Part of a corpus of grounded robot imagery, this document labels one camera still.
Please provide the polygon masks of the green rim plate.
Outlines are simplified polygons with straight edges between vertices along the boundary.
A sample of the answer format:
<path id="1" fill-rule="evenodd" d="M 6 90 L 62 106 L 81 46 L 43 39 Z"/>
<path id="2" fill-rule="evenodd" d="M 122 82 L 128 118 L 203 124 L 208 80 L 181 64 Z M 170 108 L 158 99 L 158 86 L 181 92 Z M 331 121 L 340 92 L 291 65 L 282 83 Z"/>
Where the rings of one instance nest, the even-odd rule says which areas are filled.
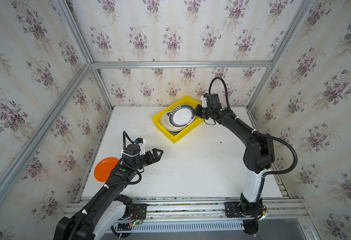
<path id="1" fill-rule="evenodd" d="M 168 121 L 173 127 L 186 127 L 195 118 L 194 108 L 190 105 L 179 105 L 168 114 Z"/>

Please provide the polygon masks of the translucent white plate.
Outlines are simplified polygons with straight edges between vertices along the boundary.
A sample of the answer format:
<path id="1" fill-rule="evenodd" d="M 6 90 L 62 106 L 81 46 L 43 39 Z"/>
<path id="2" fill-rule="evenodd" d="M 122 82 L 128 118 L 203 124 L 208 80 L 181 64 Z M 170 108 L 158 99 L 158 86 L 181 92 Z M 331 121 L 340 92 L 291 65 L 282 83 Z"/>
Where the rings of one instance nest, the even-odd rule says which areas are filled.
<path id="1" fill-rule="evenodd" d="M 175 127 L 175 126 L 172 126 L 172 125 L 163 125 L 163 127 L 169 131 L 169 132 L 172 132 L 172 133 L 179 133 L 181 132 L 183 129 L 185 129 L 186 127 Z"/>

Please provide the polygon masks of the orange plate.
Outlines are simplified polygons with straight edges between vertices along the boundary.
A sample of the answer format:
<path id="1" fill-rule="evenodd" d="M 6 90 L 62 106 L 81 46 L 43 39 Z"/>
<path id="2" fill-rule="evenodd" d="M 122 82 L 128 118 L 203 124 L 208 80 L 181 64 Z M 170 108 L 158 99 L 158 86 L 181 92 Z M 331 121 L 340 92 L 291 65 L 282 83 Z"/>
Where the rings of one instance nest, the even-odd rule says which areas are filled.
<path id="1" fill-rule="evenodd" d="M 105 183 L 118 162 L 119 159 L 114 157 L 108 157 L 101 160 L 94 169 L 95 179 L 99 182 Z"/>

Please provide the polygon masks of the cream plate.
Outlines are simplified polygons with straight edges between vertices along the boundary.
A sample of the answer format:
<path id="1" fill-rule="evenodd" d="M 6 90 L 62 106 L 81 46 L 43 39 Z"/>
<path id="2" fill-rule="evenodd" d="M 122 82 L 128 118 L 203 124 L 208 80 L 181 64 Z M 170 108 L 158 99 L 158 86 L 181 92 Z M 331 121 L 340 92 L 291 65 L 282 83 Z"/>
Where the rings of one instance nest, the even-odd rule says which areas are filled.
<path id="1" fill-rule="evenodd" d="M 160 118 L 160 123 L 161 125 L 167 129 L 167 130 L 175 130 L 176 127 L 174 127 L 173 125 L 170 124 L 169 122 L 169 113 L 170 111 L 164 113 L 161 118 Z"/>

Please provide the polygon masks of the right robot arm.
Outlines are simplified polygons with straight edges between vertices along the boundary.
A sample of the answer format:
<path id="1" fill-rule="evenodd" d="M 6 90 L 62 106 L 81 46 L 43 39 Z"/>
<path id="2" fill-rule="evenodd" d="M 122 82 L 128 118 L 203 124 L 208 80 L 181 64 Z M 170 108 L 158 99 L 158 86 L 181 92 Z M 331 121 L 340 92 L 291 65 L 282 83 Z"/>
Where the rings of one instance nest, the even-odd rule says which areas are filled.
<path id="1" fill-rule="evenodd" d="M 245 145 L 243 162 L 248 172 L 239 209 L 245 217 L 260 219 L 263 213 L 261 194 L 265 183 L 264 174 L 274 161 L 272 141 L 256 135 L 256 130 L 240 120 L 230 108 L 223 108 L 217 94 L 204 94 L 202 104 L 197 105 L 194 113 L 198 118 L 211 119 L 226 127 Z"/>

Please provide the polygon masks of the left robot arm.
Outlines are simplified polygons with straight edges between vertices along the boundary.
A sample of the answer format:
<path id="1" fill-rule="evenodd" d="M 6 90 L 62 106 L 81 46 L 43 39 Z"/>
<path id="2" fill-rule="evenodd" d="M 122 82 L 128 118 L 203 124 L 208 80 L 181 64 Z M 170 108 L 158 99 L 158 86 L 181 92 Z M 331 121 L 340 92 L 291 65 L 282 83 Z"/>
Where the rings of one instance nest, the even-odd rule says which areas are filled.
<path id="1" fill-rule="evenodd" d="M 131 198 L 121 192 L 142 180 L 139 170 L 160 161 L 163 150 L 141 153 L 143 144 L 134 142 L 121 151 L 121 159 L 92 199 L 71 218 L 63 217 L 57 224 L 55 240 L 99 240 L 119 219 L 129 218 Z"/>

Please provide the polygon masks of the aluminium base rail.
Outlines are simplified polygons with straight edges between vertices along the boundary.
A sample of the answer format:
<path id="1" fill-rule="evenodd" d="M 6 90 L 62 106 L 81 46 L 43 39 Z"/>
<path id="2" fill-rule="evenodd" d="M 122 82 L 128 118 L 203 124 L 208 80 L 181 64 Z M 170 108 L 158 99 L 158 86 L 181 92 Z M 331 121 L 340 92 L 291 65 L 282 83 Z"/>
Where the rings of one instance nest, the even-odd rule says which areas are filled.
<path id="1" fill-rule="evenodd" d="M 68 204 L 64 217 L 72 217 L 88 201 Z M 245 230 L 254 218 L 241 217 L 239 199 L 134 199 L 133 211 L 127 219 L 106 225 L 105 233 L 160 233 Z M 266 211 L 259 225 L 266 220 L 310 219 L 300 199 L 263 200 Z"/>

